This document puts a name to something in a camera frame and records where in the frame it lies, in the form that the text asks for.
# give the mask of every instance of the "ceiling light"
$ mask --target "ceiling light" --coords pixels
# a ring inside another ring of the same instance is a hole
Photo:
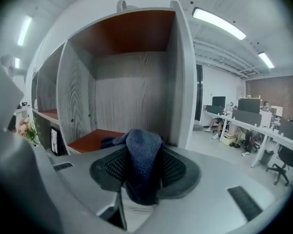
[[[205,10],[195,7],[192,15],[194,18],[209,22],[219,28],[222,28],[223,30],[226,30],[227,32],[234,35],[239,40],[243,40],[246,37],[246,35],[241,30],[237,29],[232,24],[228,23],[227,21],[223,20],[222,18],[210,12],[207,12]]]
[[[19,58],[15,58],[15,67],[20,68],[20,59]]]
[[[29,28],[29,25],[31,23],[32,18],[29,16],[26,16],[23,24],[21,25],[21,32],[20,32],[20,36],[19,36],[19,40],[18,40],[18,45],[23,46],[24,44],[24,40],[25,40],[25,36],[27,33],[27,30]]]
[[[258,54],[258,56],[264,61],[264,63],[269,67],[269,68],[274,68],[273,63],[269,60],[268,56],[265,54],[265,52],[261,52]]]

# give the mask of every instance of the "ceiling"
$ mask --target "ceiling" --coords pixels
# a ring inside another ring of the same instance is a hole
[[[51,25],[75,1],[11,1],[1,17],[0,55],[12,53],[21,59],[21,68],[27,69]],[[180,0],[180,3],[188,19],[198,64],[243,79],[293,73],[293,21],[282,0]],[[222,17],[247,37],[238,40],[216,26],[194,19],[191,15],[194,7]],[[19,47],[16,42],[25,15],[31,16],[33,21],[24,47]],[[275,65],[273,70],[259,59],[258,53],[262,51]]]

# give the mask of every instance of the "trash can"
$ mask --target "trash can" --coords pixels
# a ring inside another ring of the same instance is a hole
[[[262,156],[262,158],[260,159],[260,163],[262,163],[263,165],[268,165],[268,162],[270,161],[270,159],[272,158],[274,152],[273,151],[264,151],[264,154]]]

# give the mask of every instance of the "blue towel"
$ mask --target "blue towel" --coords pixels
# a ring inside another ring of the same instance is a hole
[[[160,176],[154,171],[155,159],[162,139],[158,134],[140,129],[132,129],[119,138],[108,137],[102,140],[100,148],[126,144],[131,166],[127,170],[125,182],[129,198],[137,204],[156,203],[156,191],[160,189]]]

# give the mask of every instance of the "sneaker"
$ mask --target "sneaker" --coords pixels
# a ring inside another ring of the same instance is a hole
[[[219,134],[217,133],[217,134],[215,134],[213,137],[212,137],[212,139],[218,139],[219,138]]]
[[[247,155],[250,155],[250,153],[249,152],[245,152],[245,153],[242,154],[243,157],[246,157]]]

